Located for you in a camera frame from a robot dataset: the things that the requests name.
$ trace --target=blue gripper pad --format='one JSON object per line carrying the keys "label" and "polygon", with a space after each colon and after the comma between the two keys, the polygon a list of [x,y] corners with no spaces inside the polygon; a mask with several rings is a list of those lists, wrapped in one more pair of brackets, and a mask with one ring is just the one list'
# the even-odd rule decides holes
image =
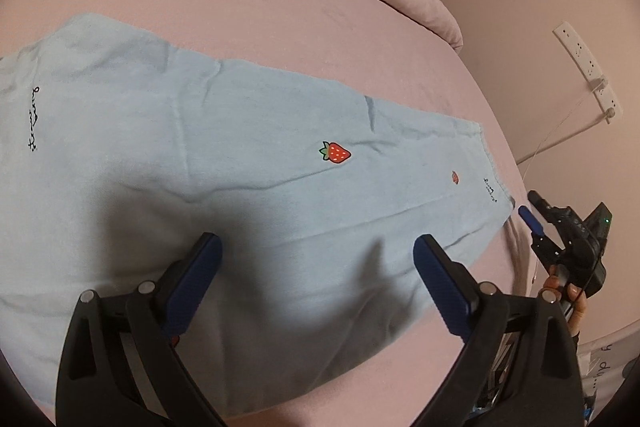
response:
{"label": "blue gripper pad", "polygon": [[469,324],[479,296],[469,284],[473,277],[461,277],[460,263],[454,263],[431,235],[421,235],[414,243],[414,264],[427,286],[449,332],[466,342],[471,336]]}
{"label": "blue gripper pad", "polygon": [[189,328],[221,262],[220,238],[204,233],[191,253],[165,272],[156,297],[157,306],[164,312],[162,333],[165,336],[181,335]]}
{"label": "blue gripper pad", "polygon": [[524,205],[521,206],[518,209],[518,214],[520,214],[520,217],[524,220],[524,222],[527,224],[527,226],[531,229],[531,232],[533,232],[535,235],[539,235],[540,237],[543,237],[545,235],[544,227],[536,219],[536,216],[534,216],[533,213],[526,206],[524,206]]}

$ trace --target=bed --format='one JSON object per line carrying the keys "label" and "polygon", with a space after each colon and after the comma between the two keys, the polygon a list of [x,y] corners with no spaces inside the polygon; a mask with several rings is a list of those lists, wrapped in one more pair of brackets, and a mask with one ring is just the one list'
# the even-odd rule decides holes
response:
{"label": "bed", "polygon": [[[212,57],[330,78],[371,96],[477,121],[516,208],[526,204],[502,131],[456,53],[462,47],[460,30],[439,0],[0,0],[0,56],[83,12],[150,30],[175,46]],[[534,269],[528,242],[514,214],[472,274],[525,295]],[[432,307],[398,341],[356,369],[230,425],[410,425],[461,345]],[[24,354],[5,355],[18,377],[28,381]],[[50,407],[42,408],[52,415]]]}

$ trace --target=strawberry print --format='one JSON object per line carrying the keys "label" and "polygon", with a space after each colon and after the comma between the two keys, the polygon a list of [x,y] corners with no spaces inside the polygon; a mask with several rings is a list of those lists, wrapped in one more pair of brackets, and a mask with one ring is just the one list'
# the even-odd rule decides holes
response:
{"label": "strawberry print", "polygon": [[351,153],[336,142],[322,142],[324,147],[320,150],[323,160],[330,160],[333,163],[342,163],[351,157]]}

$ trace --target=power strip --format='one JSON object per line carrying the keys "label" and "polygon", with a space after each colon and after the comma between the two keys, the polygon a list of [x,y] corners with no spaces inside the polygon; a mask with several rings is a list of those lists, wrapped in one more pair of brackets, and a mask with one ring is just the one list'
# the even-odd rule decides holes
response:
{"label": "power strip", "polygon": [[[582,72],[585,80],[591,86],[591,89],[596,87],[598,83],[605,78],[605,75],[602,73],[598,62],[593,54],[591,54],[591,51],[587,47],[587,44],[584,43],[581,36],[578,35],[568,22],[563,22],[559,25],[558,28],[554,30],[554,33],[571,55],[575,64],[578,66],[578,69]],[[607,84],[605,86],[594,92],[594,95],[596,96],[603,113],[606,114],[607,109],[610,108],[613,108],[614,110],[614,116],[607,118],[607,122],[622,116],[622,106],[618,101],[616,93],[611,87],[609,79],[607,79]]]}

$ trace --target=towel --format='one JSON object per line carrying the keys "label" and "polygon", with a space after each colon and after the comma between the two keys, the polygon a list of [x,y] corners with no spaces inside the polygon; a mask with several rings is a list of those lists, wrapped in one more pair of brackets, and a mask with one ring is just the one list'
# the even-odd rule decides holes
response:
{"label": "towel", "polygon": [[372,357],[432,303],[415,239],[470,266],[513,209],[477,123],[96,14],[0,60],[0,179],[0,347],[31,396],[54,402],[84,289],[207,231],[222,267],[177,350],[223,415]]}

